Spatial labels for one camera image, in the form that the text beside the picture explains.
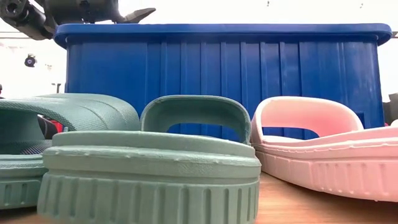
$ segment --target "ridged sole edge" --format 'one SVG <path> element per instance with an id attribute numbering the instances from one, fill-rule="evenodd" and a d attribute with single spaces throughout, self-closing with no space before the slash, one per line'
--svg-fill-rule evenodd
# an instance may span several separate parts
<path id="1" fill-rule="evenodd" d="M 253 224 L 259 181 L 198 185 L 45 174 L 39 214 L 63 223 Z"/>
<path id="2" fill-rule="evenodd" d="M 41 177 L 0 177 L 0 210 L 37 205 Z"/>
<path id="3" fill-rule="evenodd" d="M 398 202 L 398 158 L 303 160 L 260 151 L 256 156 L 263 172 L 292 184 L 344 197 Z"/>

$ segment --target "red object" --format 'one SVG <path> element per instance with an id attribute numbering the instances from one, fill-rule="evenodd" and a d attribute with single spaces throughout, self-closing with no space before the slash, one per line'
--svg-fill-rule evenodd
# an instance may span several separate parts
<path id="1" fill-rule="evenodd" d="M 59 123 L 58 121 L 51 120 L 51 123 L 53 123 L 58 131 L 58 133 L 61 133 L 63 131 L 63 125 Z"/>

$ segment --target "pink slide sandal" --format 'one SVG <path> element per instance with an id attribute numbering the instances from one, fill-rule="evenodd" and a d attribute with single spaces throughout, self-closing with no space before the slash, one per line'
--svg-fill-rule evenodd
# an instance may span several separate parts
<path id="1" fill-rule="evenodd" d="M 309 129 L 319 138 L 264 136 L 262 127 Z M 398 202 L 397 126 L 364 129 L 340 103 L 277 96 L 257 107 L 251 131 L 263 172 L 329 194 Z"/>

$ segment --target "ribbed bin side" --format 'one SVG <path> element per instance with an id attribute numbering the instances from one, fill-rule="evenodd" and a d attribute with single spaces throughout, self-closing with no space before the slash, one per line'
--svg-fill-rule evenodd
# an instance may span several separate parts
<path id="1" fill-rule="evenodd" d="M 68 52 L 67 92 L 112 95 L 138 113 L 159 96 L 199 94 L 232 98 L 252 116 L 261 100 L 290 95 L 343 103 L 366 128 L 384 124 L 376 42 L 129 39 L 72 43 Z M 172 130 L 179 131 L 235 139 L 220 127 L 184 124 Z M 266 134 L 313 137 L 299 129 Z"/>
<path id="2" fill-rule="evenodd" d="M 45 174 L 38 213 L 67 223 L 253 224 L 259 182 L 173 184 Z"/>

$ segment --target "white wall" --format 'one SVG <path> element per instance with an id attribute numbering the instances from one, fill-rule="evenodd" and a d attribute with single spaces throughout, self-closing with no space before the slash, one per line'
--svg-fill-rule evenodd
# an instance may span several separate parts
<path id="1" fill-rule="evenodd" d="M 119 0 L 119 6 L 124 15 L 143 7 L 156 7 L 157 11 L 144 19 L 143 24 L 382 22 L 398 30 L 398 1 L 393 0 Z M 0 31 L 10 30 L 14 31 L 0 22 Z M 53 93 L 55 87 L 50 84 L 53 79 L 65 79 L 66 52 L 52 41 L 0 40 L 0 43 L 6 47 L 24 46 L 14 52 L 4 50 L 4 47 L 0 49 L 1 58 L 6 58 L 0 62 L 4 97 Z M 398 92 L 396 52 L 398 39 L 379 48 L 384 96 Z M 36 54 L 41 65 L 52 64 L 52 73 L 40 65 L 38 68 L 25 67 L 24 58 L 28 53 Z"/>

